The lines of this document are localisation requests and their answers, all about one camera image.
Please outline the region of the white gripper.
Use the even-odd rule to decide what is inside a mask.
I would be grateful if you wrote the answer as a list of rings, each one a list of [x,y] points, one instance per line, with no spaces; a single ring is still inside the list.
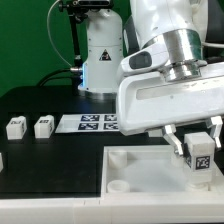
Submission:
[[[117,92],[116,114],[119,130],[134,135],[162,128],[163,138],[183,156],[176,126],[206,120],[210,137],[221,148],[224,116],[224,62],[200,69],[201,77],[168,83],[158,72],[125,78]]]

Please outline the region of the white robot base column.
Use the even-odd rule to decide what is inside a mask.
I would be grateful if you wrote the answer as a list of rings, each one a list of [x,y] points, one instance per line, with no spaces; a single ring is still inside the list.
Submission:
[[[89,11],[86,20],[88,56],[82,65],[82,96],[114,98],[118,66],[123,59],[123,25],[119,14],[110,9]]]

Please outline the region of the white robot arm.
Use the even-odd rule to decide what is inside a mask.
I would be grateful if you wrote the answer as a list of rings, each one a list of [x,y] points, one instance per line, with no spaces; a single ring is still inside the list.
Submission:
[[[189,0],[130,0],[139,50],[118,67],[116,112],[125,135],[161,129],[183,154],[175,128],[206,122],[219,139],[224,116],[224,63],[208,64]]]

